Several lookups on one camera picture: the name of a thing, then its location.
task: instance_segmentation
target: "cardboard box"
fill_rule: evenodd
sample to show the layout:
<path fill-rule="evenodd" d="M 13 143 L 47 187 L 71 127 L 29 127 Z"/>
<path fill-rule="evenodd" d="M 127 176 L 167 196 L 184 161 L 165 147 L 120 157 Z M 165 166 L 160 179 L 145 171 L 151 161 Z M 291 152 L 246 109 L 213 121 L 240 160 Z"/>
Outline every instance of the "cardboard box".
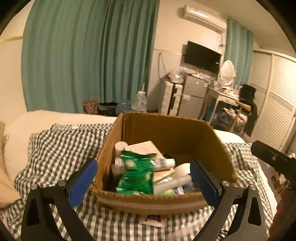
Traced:
<path fill-rule="evenodd" d="M 110 190 L 115 161 L 114 145 L 152 141 L 162 153 L 169 153 L 176 166 L 200 160 L 221 180 L 231 183 L 236 175 L 230 156 L 220 140 L 204 121 L 160 114 L 127 112 L 118 116 L 98 154 L 98 174 L 92 191 L 102 205 L 114 210 L 140 214 L 174 214 L 198 210 L 207 205 L 200 192 L 186 195 L 125 195 Z"/>

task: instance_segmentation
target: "refrigerator door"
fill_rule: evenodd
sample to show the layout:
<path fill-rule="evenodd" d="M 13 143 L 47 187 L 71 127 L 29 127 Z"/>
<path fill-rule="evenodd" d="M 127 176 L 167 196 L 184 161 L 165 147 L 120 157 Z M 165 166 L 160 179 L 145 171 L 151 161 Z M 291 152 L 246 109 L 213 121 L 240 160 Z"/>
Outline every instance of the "refrigerator door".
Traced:
<path fill-rule="evenodd" d="M 183 93 L 204 98 L 207 91 L 207 86 L 204 87 L 204 85 L 204 80 L 186 75 Z"/>
<path fill-rule="evenodd" d="M 204 98 L 182 95 L 178 116 L 198 119 Z"/>

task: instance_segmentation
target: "teal curtain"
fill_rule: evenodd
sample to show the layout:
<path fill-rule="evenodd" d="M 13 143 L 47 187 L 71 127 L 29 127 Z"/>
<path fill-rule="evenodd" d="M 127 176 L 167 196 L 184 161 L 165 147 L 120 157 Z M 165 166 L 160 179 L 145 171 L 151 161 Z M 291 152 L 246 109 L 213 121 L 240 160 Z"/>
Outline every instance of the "teal curtain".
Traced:
<path fill-rule="evenodd" d="M 148 85 L 159 0 L 36 0 L 22 46 L 27 110 L 83 112 Z"/>
<path fill-rule="evenodd" d="M 230 19 L 227 20 L 226 60 L 231 60 L 237 71 L 235 84 L 248 84 L 253 60 L 253 34 Z"/>

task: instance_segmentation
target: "blue gripper pad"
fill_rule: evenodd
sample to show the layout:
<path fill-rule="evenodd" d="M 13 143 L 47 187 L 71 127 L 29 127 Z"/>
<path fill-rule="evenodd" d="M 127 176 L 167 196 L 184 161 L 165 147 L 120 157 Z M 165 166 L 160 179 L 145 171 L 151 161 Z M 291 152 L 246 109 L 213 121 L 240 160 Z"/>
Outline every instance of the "blue gripper pad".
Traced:
<path fill-rule="evenodd" d="M 190 174 L 207 204 L 216 207 L 219 204 L 219 196 L 222 194 L 220 181 L 199 161 L 190 162 Z"/>
<path fill-rule="evenodd" d="M 83 169 L 81 174 L 77 177 L 76 182 L 69 191 L 69 204 L 71 208 L 81 203 L 98 171 L 98 163 L 95 159 L 91 159 L 86 167 L 84 165 L 81 168 Z"/>

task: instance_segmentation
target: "gingham bedding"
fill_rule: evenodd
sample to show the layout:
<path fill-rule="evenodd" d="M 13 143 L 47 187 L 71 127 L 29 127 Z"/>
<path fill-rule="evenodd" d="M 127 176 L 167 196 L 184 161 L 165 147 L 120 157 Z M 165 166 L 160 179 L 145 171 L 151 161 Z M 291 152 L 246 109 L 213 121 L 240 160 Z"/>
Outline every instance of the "gingham bedding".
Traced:
<path fill-rule="evenodd" d="M 78 126 L 55 124 L 49 130 L 31 135 L 28 164 L 15 179 L 15 188 L 20 193 L 21 199 L 4 209 L 0 215 L 7 219 L 9 231 L 16 240 L 20 240 L 22 214 L 31 185 L 37 183 L 41 187 L 47 187 L 57 184 L 59 180 L 68 179 L 87 158 L 97 155 L 110 127 L 111 124 Z M 249 184 L 255 184 L 257 186 L 266 217 L 268 235 L 272 212 L 263 180 L 259 175 L 258 159 L 251 154 L 250 144 L 223 145 L 231 155 L 238 176 L 238 185 L 247 187 Z M 217 240 L 225 237 L 236 208 L 236 205 L 233 205 Z M 51 205 L 51 209 L 62 237 L 71 240 L 55 205 Z M 95 240 L 189 241 L 193 240 L 203 227 L 213 208 L 208 206 L 190 213 L 169 215 L 165 228 L 142 225 L 139 224 L 139 215 L 101 207 L 96 196 L 90 191 L 74 210 Z"/>

